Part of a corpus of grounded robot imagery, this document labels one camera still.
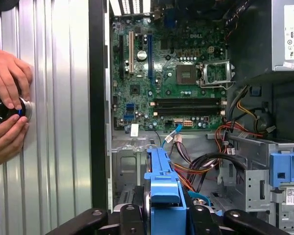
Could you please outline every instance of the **hand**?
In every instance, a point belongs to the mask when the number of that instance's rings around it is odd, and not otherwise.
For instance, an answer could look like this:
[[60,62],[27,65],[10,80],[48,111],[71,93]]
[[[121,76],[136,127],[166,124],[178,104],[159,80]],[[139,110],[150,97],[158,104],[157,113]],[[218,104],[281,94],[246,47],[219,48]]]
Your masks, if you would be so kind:
[[21,151],[28,126],[27,118],[17,114],[0,124],[0,164]]
[[22,109],[16,79],[22,90],[22,97],[30,100],[29,85],[32,81],[30,65],[14,55],[0,50],[0,98],[9,109]]

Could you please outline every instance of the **motherboard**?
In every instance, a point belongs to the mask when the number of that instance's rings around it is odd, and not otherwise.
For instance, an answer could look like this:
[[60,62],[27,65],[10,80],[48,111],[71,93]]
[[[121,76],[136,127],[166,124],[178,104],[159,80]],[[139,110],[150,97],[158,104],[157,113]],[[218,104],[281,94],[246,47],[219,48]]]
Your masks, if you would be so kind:
[[112,22],[115,130],[215,130],[221,125],[230,64],[223,22],[151,18]]

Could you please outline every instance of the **ram slot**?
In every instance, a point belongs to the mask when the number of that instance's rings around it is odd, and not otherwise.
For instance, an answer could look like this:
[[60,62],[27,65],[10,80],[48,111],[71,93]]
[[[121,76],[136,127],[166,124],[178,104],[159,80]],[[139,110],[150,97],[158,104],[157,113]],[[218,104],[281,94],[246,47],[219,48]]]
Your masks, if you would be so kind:
[[218,115],[221,112],[219,98],[165,98],[154,99],[154,111],[158,115]]

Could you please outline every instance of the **chip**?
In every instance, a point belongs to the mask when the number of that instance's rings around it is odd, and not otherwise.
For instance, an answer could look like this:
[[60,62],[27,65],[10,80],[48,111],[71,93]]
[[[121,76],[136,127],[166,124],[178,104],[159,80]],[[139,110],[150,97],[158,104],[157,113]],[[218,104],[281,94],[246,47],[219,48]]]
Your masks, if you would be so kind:
[[195,85],[196,80],[196,67],[194,65],[176,66],[176,83],[178,85]]
[[130,85],[130,94],[131,95],[140,95],[141,86],[140,85]]

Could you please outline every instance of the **side panel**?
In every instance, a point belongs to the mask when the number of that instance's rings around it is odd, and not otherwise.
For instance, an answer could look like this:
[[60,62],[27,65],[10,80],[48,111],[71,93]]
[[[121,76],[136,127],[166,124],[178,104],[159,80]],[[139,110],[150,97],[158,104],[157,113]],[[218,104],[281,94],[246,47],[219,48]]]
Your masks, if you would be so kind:
[[0,49],[33,66],[23,151],[0,166],[0,234],[44,235],[91,204],[88,0],[21,0]]

